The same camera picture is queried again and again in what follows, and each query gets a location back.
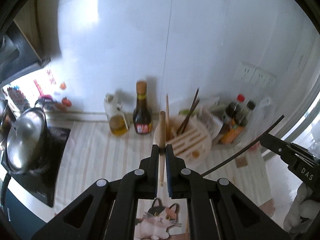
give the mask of bottle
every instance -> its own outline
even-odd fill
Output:
[[[129,130],[129,121],[121,111],[121,108],[122,105],[115,95],[106,94],[104,109],[107,114],[110,130],[116,136],[123,135]]]
[[[137,82],[137,106],[133,111],[133,124],[137,133],[147,134],[152,129],[151,113],[147,103],[147,83]]]
[[[243,94],[239,94],[236,101],[232,101],[226,108],[222,121],[226,125],[230,125],[232,118],[241,110],[241,103],[243,103],[245,97]]]
[[[256,105],[253,101],[249,101],[244,109],[239,111],[231,120],[230,131],[221,137],[220,142],[223,144],[232,143],[248,124],[249,117]]]

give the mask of cabinet door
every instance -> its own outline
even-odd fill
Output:
[[[30,240],[36,231],[46,224],[26,208],[10,190],[7,190],[4,214],[22,240]]]

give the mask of dark chopstick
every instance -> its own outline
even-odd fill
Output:
[[[241,155],[242,153],[244,153],[246,150],[248,150],[251,146],[255,145],[260,138],[265,135],[266,133],[269,133],[274,127],[276,127],[276,125],[278,123],[280,123],[280,121],[284,118],[284,115],[281,115],[281,117],[273,124],[271,125],[263,134],[261,134],[259,137],[257,137],[254,141],[252,141],[251,143],[249,143],[246,147],[244,147],[242,150],[238,151],[236,154],[232,155],[230,158],[226,159],[225,161],[223,161],[222,163],[218,164],[217,166],[213,167],[212,169],[204,172],[201,174],[202,177],[210,174],[211,172],[214,172],[215,170],[221,168],[223,165],[227,164],[228,162],[231,162],[233,159],[237,158],[239,155]]]
[[[190,111],[189,111],[189,113],[188,113],[188,115],[187,115],[187,117],[186,117],[186,119],[185,119],[186,121],[185,121],[185,123],[184,123],[184,126],[183,126],[183,129],[182,129],[181,134],[183,134],[184,131],[186,130],[187,125],[188,125],[188,122],[189,122],[189,119],[190,119],[190,116],[192,115],[193,111],[196,109],[199,101],[200,101],[200,99],[197,99],[196,102],[195,102],[195,104],[193,105],[193,107],[190,109]]]
[[[196,94],[195,94],[195,97],[193,98],[192,105],[191,105],[191,107],[190,107],[189,112],[191,111],[193,105],[194,105],[195,102],[196,102],[198,93],[199,93],[199,88],[197,89]],[[180,133],[181,129],[184,127],[184,124],[186,123],[186,120],[187,120],[187,117],[183,120],[182,124],[179,126],[179,128],[178,128],[178,130],[177,130],[177,135]]]

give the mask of calico cat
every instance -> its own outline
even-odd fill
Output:
[[[134,229],[134,240],[141,239],[167,239],[167,229],[171,226],[181,226],[177,223],[179,204],[175,203],[170,207],[162,205],[159,198],[156,198],[151,208],[143,215],[142,219],[136,219]]]

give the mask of wall outlet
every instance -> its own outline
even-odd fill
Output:
[[[249,63],[240,62],[236,68],[234,79],[242,80],[246,83],[250,82],[254,72],[256,71],[256,66]]]
[[[254,72],[250,83],[262,87],[267,76],[268,73],[266,71],[262,70],[261,68],[256,68],[256,71]]]
[[[263,88],[271,87],[275,84],[275,82],[276,82],[276,76],[271,73],[268,73],[264,83],[262,84],[262,87]]]

